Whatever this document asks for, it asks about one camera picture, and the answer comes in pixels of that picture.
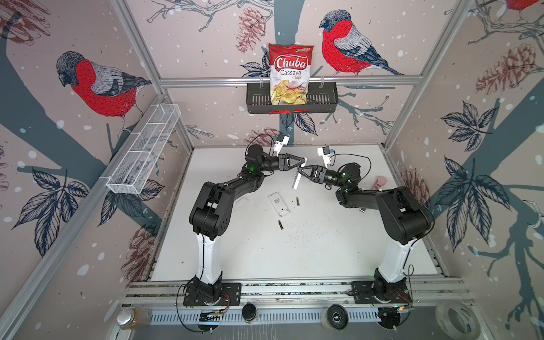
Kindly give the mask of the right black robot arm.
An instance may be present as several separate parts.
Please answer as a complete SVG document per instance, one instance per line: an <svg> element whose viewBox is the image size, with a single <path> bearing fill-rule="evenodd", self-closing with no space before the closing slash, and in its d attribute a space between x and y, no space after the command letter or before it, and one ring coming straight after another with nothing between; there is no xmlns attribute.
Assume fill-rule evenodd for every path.
<svg viewBox="0 0 544 340"><path fill-rule="evenodd" d="M339 170L319 165L300 167L298 173L316 184L337 187L338 203L344 208L372 209L380 213L390 240L384 258L375 270L373 294L383 303L399 296L406 286L407 262L413 245L432 228L432 214L405 186L379 190L363 190L361 166L348 163Z"/></svg>

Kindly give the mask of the white battery cover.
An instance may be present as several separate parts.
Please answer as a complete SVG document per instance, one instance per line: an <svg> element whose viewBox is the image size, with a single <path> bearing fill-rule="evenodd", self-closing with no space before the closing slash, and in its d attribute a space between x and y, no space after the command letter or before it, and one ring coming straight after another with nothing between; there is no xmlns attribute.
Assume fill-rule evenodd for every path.
<svg viewBox="0 0 544 340"><path fill-rule="evenodd" d="M246 197L242 197L236 201L236 206L239 208L243 208L249 200Z"/></svg>

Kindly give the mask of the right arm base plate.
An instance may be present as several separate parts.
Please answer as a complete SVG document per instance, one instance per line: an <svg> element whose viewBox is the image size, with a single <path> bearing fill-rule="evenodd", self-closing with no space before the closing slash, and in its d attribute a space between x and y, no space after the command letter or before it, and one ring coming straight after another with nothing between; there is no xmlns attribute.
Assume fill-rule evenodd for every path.
<svg viewBox="0 0 544 340"><path fill-rule="evenodd" d="M407 279L397 283L383 281L352 281L349 293L356 304L410 304L412 297Z"/></svg>

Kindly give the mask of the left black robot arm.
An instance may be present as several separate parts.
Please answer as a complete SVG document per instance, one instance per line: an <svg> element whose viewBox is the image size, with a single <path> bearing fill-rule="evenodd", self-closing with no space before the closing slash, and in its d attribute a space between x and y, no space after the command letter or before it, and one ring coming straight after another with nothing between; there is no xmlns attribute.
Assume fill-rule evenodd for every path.
<svg viewBox="0 0 544 340"><path fill-rule="evenodd" d="M305 162L304 157L294 154L271 156L262 146L254 144L246 149L245 164L237 177L219 184L208 181L202 186L189 215L198 240L199 267L184 287L185 307L213 306L221 301L239 304L234 289L222 287L220 263L220 237L228 229L235 201L257 191L267 171L290 171Z"/></svg>

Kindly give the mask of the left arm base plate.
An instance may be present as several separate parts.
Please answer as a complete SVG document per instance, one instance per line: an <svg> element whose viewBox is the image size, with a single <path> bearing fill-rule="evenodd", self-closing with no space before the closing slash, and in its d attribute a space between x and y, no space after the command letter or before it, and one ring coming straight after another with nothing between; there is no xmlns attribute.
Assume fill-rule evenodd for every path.
<svg viewBox="0 0 544 340"><path fill-rule="evenodd" d="M209 285L187 283L181 289L184 307L227 307L238 306L242 295L241 283L219 283Z"/></svg>

